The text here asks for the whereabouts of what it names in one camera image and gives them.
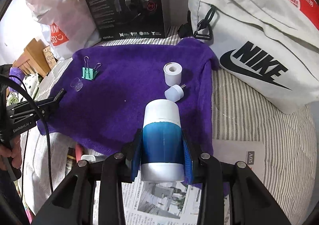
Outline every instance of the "white bag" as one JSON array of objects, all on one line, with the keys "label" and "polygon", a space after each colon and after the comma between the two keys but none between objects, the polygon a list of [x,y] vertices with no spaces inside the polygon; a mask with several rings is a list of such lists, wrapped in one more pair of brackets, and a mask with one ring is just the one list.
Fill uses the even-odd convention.
[{"label": "white bag", "polygon": [[298,8],[288,0],[189,0],[192,29],[215,7],[208,44],[222,68],[284,113],[318,100],[319,31]]},{"label": "white bag", "polygon": [[100,41],[85,0],[26,0],[57,59]]}]

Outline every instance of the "binder clip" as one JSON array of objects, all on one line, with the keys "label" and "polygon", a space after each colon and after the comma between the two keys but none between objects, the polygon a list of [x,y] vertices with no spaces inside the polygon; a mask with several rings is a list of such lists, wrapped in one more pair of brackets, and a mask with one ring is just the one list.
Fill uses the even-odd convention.
[{"label": "binder clip", "polygon": [[94,80],[98,74],[98,68],[102,66],[101,63],[97,63],[95,68],[89,68],[89,57],[84,57],[84,67],[82,68],[82,78],[87,80]]}]

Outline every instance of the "human hand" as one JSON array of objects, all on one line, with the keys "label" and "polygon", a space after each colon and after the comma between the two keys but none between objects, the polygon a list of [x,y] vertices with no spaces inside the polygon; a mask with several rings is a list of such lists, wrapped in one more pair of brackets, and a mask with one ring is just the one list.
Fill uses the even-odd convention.
[{"label": "human hand", "polygon": [[[12,150],[9,150],[4,145],[0,145],[0,156],[9,158],[12,157],[12,166],[14,168],[19,168],[22,165],[22,155],[21,155],[21,146],[20,146],[20,135],[13,139],[14,147]],[[7,170],[7,167],[0,158],[0,169]]]}]

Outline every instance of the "striped fabric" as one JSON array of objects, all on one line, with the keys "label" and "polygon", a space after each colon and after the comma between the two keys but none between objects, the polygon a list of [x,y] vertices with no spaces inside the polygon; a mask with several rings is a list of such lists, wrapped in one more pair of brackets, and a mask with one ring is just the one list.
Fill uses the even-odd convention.
[{"label": "striped fabric", "polygon": [[[100,42],[97,46],[176,45],[179,41],[177,28],[172,27],[166,39],[126,39]],[[71,61],[58,61],[40,84],[38,100],[49,95]],[[213,139],[264,143],[262,182],[292,225],[297,225],[307,211],[315,181],[316,135],[309,106],[286,115],[256,90],[222,69],[212,72],[212,79]]]}]

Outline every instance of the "purple fabric roll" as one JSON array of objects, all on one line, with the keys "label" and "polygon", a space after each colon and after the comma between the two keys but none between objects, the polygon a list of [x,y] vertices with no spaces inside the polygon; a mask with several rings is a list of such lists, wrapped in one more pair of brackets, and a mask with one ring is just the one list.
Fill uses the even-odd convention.
[{"label": "purple fabric roll", "polygon": [[[22,81],[23,81],[24,77],[26,76],[22,72],[21,69],[15,68],[15,67],[10,68],[10,74],[9,75],[16,76],[16,77],[20,78]],[[21,85],[21,82],[18,79],[16,79],[16,78],[10,78],[10,79],[13,80],[14,82],[16,82],[18,85]],[[10,92],[17,93],[16,90],[14,90],[14,89],[12,89],[10,87],[9,87],[9,90],[10,90]]]},{"label": "purple fabric roll", "polygon": [[[83,87],[76,92],[70,83],[82,76],[84,56],[90,58],[89,67],[98,62],[102,66],[95,80],[82,79]],[[147,103],[165,98],[169,87],[163,67],[167,62],[183,67],[182,84],[187,87],[184,98],[177,102],[181,127],[204,151],[213,154],[212,69],[218,69],[219,62],[206,44],[193,38],[185,38],[176,46],[123,45],[77,51],[51,90],[50,96],[61,88],[67,93],[49,119],[50,132],[65,134],[105,155],[120,151],[143,127]],[[38,128],[44,135],[40,121]]]}]

